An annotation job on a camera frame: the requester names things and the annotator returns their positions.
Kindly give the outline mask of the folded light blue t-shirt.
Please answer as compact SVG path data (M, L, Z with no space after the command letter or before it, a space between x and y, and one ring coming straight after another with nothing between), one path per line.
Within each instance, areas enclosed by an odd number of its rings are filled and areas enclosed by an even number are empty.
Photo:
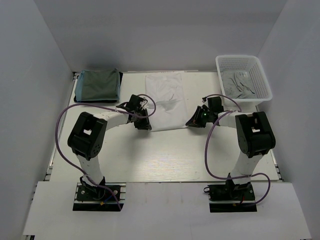
M80 103L82 101L82 90L83 90L83 80L84 80L85 71L82 70L80 75L77 78L75 90L74 90L74 102Z

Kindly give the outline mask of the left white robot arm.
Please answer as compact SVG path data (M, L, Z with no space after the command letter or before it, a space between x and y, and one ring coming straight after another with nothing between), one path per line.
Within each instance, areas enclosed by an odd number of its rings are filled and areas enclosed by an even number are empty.
M77 156L84 171L80 182L89 186L88 193L99 200L105 196L106 181L102 174L98 155L103 147L105 133L121 125L133 124L138 130L152 129L145 107L147 95L132 95L128 102L99 114L82 112L69 137L67 145Z

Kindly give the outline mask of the grey t-shirt in basket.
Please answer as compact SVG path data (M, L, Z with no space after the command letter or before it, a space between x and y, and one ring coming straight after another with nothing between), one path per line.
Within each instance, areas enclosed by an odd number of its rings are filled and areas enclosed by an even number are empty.
M221 80L224 88L224 93L232 99L254 99L256 91L253 86L252 79L240 72L223 71Z

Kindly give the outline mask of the white t-shirt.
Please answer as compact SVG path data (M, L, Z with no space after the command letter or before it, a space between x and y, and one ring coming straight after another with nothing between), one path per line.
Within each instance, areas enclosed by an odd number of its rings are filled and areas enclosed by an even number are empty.
M152 132L186 127L188 111L180 72L147 75L145 94L154 100L147 104Z

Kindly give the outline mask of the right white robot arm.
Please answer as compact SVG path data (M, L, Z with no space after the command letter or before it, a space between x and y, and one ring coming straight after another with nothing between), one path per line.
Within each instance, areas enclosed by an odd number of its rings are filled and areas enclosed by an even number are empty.
M204 147L204 164L207 173L218 180L231 181L225 188L226 195L236 200L244 193L244 187L251 183L255 176L268 176L262 172L254 174L254 170L270 150L276 146L276 138L263 111L243 112L240 105L222 94L210 94L202 98L203 105L197 106L195 113L185 124L186 127L205 128L207 123L212 127ZM236 164L227 177L214 175L208 166L208 149L211 134L216 127L236 129L240 153Z

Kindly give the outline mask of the white plastic basket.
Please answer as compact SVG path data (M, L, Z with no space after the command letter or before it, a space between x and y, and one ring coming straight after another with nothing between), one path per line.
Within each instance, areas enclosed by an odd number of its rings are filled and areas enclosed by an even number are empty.
M228 97L224 102L233 105L233 102L240 106L257 106L260 103L268 102L273 98L273 94L268 83L265 71L260 60L252 55L219 55L215 58L217 74L219 78L221 93L225 95L222 76L223 71L240 72L251 78L256 93L256 98L233 99Z

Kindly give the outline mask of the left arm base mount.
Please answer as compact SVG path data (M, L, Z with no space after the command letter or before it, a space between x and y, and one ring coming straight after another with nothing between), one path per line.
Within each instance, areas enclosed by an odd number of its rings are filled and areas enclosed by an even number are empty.
M75 190L73 207L74 212L120 212L126 198L125 183L106 184L112 193L101 187L87 184L80 178Z

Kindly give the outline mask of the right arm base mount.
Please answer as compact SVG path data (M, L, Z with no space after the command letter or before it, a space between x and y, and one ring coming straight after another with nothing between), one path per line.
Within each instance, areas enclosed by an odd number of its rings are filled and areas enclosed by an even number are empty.
M210 184L203 189L209 198L211 213L257 212L256 198L251 182L235 184L226 180L224 184Z

